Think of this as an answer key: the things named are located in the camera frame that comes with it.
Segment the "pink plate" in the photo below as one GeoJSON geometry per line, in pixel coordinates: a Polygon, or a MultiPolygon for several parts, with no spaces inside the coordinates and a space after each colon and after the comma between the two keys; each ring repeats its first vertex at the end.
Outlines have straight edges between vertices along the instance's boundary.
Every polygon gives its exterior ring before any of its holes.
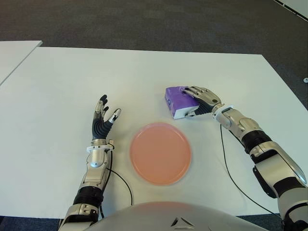
{"type": "Polygon", "coordinates": [[[142,128],[130,146],[130,159],[140,176],[156,185],[170,185],[181,179],[191,162],[185,136],[166,123],[142,128]]]}

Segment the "gray carpet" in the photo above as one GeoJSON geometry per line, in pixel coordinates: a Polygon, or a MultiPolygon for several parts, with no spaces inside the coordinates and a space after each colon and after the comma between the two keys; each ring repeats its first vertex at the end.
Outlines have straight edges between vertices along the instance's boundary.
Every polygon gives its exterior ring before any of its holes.
{"type": "MultiPolygon", "coordinates": [[[[0,22],[0,40],[49,47],[262,54],[308,108],[308,24],[273,0],[0,0],[0,22]]],[[[281,227],[273,215],[241,218],[281,227]]],[[[0,230],[57,224],[5,217],[0,230]]]]}
{"type": "MultiPolygon", "coordinates": [[[[261,226],[269,231],[281,231],[281,222],[274,215],[240,216],[240,218],[261,226]]],[[[0,231],[56,231],[59,219],[5,217],[0,231]]]]}

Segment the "table surface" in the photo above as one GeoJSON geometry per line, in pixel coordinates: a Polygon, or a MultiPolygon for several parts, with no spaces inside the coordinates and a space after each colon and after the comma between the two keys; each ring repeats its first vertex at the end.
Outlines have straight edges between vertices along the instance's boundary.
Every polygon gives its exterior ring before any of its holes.
{"type": "MultiPolygon", "coordinates": [[[[262,55],[38,47],[0,86],[0,215],[65,216],[86,170],[94,107],[104,93],[111,110],[123,109],[108,138],[115,140],[113,169],[130,184],[136,204],[178,201],[232,215],[267,213],[229,179],[219,123],[210,114],[172,119],[165,88],[179,85],[207,87],[255,119],[308,173],[308,111],[262,55]],[[133,136],[153,122],[174,125],[191,145],[187,174],[170,186],[149,184],[129,159],[133,136]]],[[[226,130],[223,137],[235,181],[277,212],[276,199],[262,191],[242,146],[226,130]]],[[[129,203],[126,186],[111,175],[104,213],[129,203]]]]}
{"type": "Polygon", "coordinates": [[[0,41],[0,85],[42,41],[0,41]]]}

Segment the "tissue box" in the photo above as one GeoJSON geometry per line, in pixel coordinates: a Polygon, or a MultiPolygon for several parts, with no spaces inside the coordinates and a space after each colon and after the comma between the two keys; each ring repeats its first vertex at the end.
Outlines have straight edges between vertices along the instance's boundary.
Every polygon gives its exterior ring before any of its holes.
{"type": "Polygon", "coordinates": [[[187,113],[199,106],[191,96],[182,92],[185,88],[184,86],[166,88],[165,100],[174,119],[184,118],[187,113]]]}

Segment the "robotic arm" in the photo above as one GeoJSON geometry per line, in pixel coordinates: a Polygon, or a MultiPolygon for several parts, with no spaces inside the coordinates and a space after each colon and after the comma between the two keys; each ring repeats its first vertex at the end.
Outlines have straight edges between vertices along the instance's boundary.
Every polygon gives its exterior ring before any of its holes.
{"type": "Polygon", "coordinates": [[[92,142],[87,148],[87,172],[79,186],[73,205],[70,206],[60,231],[81,231],[98,221],[99,207],[103,201],[103,192],[108,181],[107,166],[112,164],[113,140],[106,137],[120,116],[121,109],[116,109],[111,117],[104,122],[107,96],[103,95],[97,102],[92,123],[92,142]]]}
{"type": "Polygon", "coordinates": [[[243,145],[255,163],[253,173],[262,189],[268,196],[278,199],[284,230],[308,230],[307,180],[292,158],[266,135],[256,121],[245,117],[233,106],[222,104],[210,90],[193,86],[184,92],[200,104],[187,116],[212,113],[213,118],[243,145]]]}

